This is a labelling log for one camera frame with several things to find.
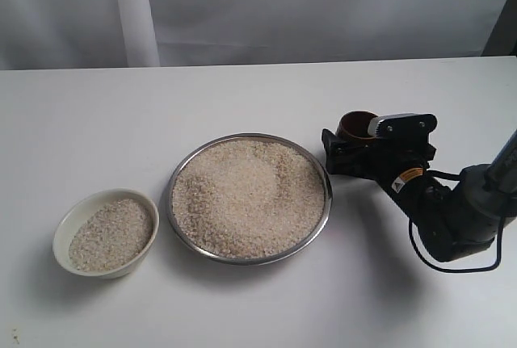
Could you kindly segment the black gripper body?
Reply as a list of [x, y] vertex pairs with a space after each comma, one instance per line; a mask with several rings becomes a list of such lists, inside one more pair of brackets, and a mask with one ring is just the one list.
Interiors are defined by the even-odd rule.
[[417, 203], [439, 188], [428, 174], [436, 148], [428, 140], [367, 140], [356, 142], [363, 171], [396, 203]]

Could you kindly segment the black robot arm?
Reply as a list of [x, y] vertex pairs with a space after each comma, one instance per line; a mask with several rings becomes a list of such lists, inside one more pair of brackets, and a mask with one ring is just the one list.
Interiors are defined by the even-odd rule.
[[516, 218], [516, 138], [512, 136], [490, 164], [458, 174], [432, 170], [436, 129], [432, 114], [376, 115], [352, 111], [335, 132], [322, 131], [326, 170], [374, 181], [409, 219], [425, 250], [437, 262], [452, 262], [496, 246], [502, 259], [502, 233]]

